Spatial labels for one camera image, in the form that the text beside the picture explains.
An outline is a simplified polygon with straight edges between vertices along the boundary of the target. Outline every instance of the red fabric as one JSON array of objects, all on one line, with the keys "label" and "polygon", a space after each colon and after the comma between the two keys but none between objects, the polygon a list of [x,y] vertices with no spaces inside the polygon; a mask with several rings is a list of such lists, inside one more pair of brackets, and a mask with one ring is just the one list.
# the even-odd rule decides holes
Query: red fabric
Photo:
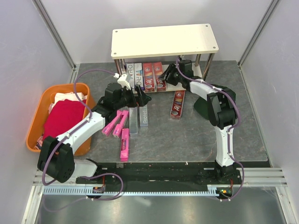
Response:
[{"label": "red fabric", "polygon": [[74,127],[82,120],[84,109],[79,101],[58,101],[43,125],[43,140],[48,136],[55,138]]}]

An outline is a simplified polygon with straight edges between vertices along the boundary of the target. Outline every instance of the orange bin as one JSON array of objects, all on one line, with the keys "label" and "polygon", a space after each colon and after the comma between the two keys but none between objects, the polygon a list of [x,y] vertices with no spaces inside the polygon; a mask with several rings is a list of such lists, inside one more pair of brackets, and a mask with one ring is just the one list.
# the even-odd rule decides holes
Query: orange bin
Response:
[{"label": "orange bin", "polygon": [[[34,115],[34,119],[32,121],[27,139],[26,139],[26,145],[27,148],[32,152],[40,152],[41,150],[35,149],[36,141],[38,138],[43,134],[43,125],[47,120],[47,117],[49,115],[49,106],[50,104],[54,103],[54,98],[56,93],[68,93],[68,92],[74,92],[74,85],[73,84],[62,84],[62,85],[54,85],[50,88],[48,88],[42,95],[38,108],[36,110],[36,113]],[[90,94],[89,87],[84,83],[77,83],[76,84],[76,90],[77,92],[82,92],[86,98],[86,104],[93,108],[96,104],[93,100],[93,97]],[[88,110],[85,108],[84,110],[84,119],[88,115]],[[90,142],[91,137],[86,140],[76,151],[75,155],[84,155],[86,154],[90,149]]]}]

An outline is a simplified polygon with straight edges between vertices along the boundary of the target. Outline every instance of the gray mat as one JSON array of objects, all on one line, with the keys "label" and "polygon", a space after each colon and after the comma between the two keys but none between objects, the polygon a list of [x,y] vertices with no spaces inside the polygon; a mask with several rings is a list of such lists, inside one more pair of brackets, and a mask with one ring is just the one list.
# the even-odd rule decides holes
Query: gray mat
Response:
[{"label": "gray mat", "polygon": [[[116,72],[114,63],[81,64],[79,74],[90,69]],[[103,72],[90,72],[81,77],[97,102],[104,95],[108,83],[116,80]],[[212,62],[207,82],[227,86],[236,92],[236,103],[241,112],[242,125],[234,130],[234,155],[241,161],[266,161],[267,156],[256,121],[243,85],[236,61]],[[174,92],[149,93],[149,128],[140,130],[129,142],[129,161],[214,161],[217,153],[214,127],[193,109],[198,96],[186,93],[180,120],[170,119]],[[119,139],[97,132],[92,137],[88,154],[77,159],[90,158],[97,162],[120,161]]]}]

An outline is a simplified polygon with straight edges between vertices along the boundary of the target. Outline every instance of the white wall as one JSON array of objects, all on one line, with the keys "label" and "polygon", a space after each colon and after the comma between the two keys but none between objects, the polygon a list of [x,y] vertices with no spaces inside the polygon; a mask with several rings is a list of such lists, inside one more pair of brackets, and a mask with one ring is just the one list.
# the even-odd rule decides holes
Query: white wall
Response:
[{"label": "white wall", "polygon": [[299,2],[282,0],[243,65],[271,162],[299,186]]},{"label": "white wall", "polygon": [[21,223],[38,159],[26,135],[43,91],[70,74],[32,1],[0,1],[1,223]]},{"label": "white wall", "polygon": [[74,62],[98,63],[112,61],[113,29],[197,23],[212,26],[220,49],[215,60],[239,60],[270,0],[42,2]]}]

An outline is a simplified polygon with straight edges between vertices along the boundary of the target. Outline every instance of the shelf top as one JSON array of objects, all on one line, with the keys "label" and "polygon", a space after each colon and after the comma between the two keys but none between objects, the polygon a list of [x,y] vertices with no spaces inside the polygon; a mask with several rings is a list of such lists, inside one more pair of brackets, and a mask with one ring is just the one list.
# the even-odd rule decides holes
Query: shelf top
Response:
[{"label": "shelf top", "polygon": [[113,59],[216,53],[210,24],[115,29]]}]

